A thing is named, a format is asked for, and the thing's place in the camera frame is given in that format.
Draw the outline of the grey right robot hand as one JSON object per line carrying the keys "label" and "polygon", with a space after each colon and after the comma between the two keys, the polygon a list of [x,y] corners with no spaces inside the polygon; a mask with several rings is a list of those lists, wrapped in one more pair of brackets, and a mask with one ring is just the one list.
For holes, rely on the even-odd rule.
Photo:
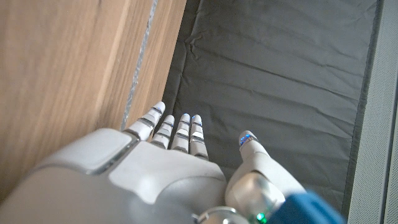
{"label": "grey right robot hand", "polygon": [[124,131],[101,128],[37,164],[1,204],[2,223],[254,223],[304,192],[250,132],[230,178],[211,162],[200,116],[163,102]]}

